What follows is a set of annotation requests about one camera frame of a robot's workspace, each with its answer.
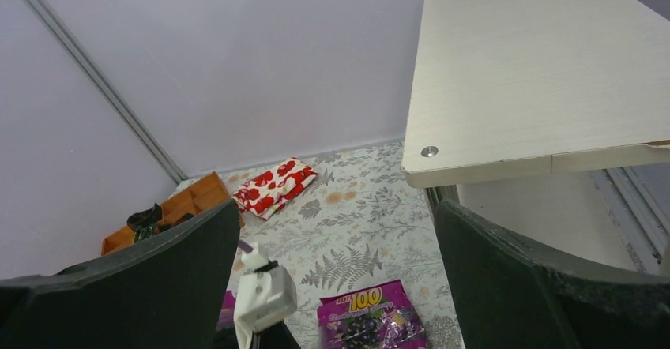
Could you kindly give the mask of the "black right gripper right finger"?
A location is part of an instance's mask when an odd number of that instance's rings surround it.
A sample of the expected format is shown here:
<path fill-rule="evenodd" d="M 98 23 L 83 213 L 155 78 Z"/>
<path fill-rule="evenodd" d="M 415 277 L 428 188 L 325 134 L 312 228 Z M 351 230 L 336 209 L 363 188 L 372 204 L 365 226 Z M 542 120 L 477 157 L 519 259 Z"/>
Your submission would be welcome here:
<path fill-rule="evenodd" d="M 466 347 L 668 347 L 668 277 L 574 256 L 447 199 L 434 218 Z"/>

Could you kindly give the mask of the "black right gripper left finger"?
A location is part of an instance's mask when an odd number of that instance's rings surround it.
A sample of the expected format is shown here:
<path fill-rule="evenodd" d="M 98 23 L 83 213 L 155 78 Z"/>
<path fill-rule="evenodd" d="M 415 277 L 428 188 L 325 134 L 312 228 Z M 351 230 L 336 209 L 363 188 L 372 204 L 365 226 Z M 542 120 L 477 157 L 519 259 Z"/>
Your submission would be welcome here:
<path fill-rule="evenodd" d="M 51 276 L 1 282 L 4 348 L 210 348 L 239 240 L 224 202 Z"/>

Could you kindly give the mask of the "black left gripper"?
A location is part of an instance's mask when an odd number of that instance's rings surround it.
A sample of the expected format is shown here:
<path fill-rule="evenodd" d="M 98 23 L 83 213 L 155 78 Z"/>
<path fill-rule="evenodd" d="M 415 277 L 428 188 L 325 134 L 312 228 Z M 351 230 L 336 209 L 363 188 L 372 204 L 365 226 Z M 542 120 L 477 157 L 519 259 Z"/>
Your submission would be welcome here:
<path fill-rule="evenodd" d="M 217 330 L 212 345 L 213 349 L 237 349 L 245 348 L 239 346 L 235 329 L 231 327 Z M 250 349 L 300 349 L 294 336 L 290 333 L 284 322 L 279 322 L 260 333 L 253 333 Z"/>

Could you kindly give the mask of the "purple candy bag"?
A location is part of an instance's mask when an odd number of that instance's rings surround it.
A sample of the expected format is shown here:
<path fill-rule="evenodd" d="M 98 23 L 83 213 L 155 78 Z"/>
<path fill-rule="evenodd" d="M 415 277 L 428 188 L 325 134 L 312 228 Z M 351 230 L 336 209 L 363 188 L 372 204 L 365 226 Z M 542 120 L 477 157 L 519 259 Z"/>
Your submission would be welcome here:
<path fill-rule="evenodd" d="M 322 298 L 322 348 L 426 348 L 427 333 L 400 280 Z"/>
<path fill-rule="evenodd" d="M 234 328 L 235 304 L 236 299 L 232 291 L 226 291 L 216 324 L 217 331 Z"/>

